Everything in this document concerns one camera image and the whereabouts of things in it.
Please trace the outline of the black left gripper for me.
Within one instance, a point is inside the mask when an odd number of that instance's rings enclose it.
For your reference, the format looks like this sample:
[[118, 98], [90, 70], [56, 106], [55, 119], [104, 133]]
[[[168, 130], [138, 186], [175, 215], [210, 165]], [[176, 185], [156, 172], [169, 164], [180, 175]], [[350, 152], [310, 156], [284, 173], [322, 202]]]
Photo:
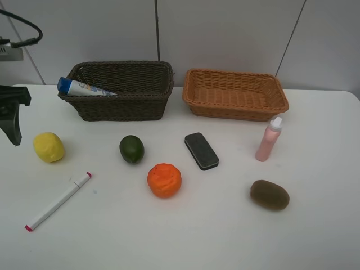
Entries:
[[1, 85], [1, 130], [15, 146], [19, 146], [22, 139], [19, 104], [29, 106], [30, 103], [31, 96], [27, 87]]

